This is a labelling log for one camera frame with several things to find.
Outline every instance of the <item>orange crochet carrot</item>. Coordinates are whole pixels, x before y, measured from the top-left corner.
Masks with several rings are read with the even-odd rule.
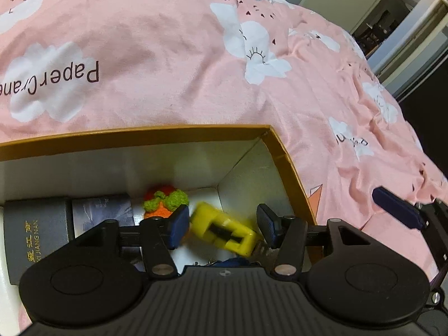
[[[147,219],[148,217],[154,217],[154,216],[159,216],[159,217],[164,217],[165,219],[170,217],[170,215],[172,214],[172,212],[165,208],[164,203],[160,202],[158,204],[158,209],[155,210],[154,212],[145,212],[145,219]]]

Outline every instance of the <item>crocheted toy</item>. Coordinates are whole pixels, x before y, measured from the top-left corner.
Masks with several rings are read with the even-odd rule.
[[[145,219],[153,216],[167,218],[180,205],[189,205],[188,196],[184,191],[171,185],[151,189],[144,197]]]

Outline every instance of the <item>pink blanket with cloud print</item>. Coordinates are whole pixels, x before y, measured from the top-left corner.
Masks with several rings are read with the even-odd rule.
[[[285,0],[0,0],[0,141],[179,123],[271,124],[317,222],[339,217],[429,277],[383,185],[448,200],[399,106],[343,29]]]

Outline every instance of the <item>black rubber pad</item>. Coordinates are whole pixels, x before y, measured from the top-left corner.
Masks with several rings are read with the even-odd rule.
[[[133,310],[89,329],[34,324],[26,336],[359,336],[426,333],[414,323],[389,330],[354,329],[325,317],[302,288],[269,277],[263,268],[188,267],[155,282]]]

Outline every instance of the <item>black book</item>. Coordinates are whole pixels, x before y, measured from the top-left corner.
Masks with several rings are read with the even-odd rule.
[[[75,237],[69,198],[8,201],[3,213],[11,284],[18,285],[26,269]]]

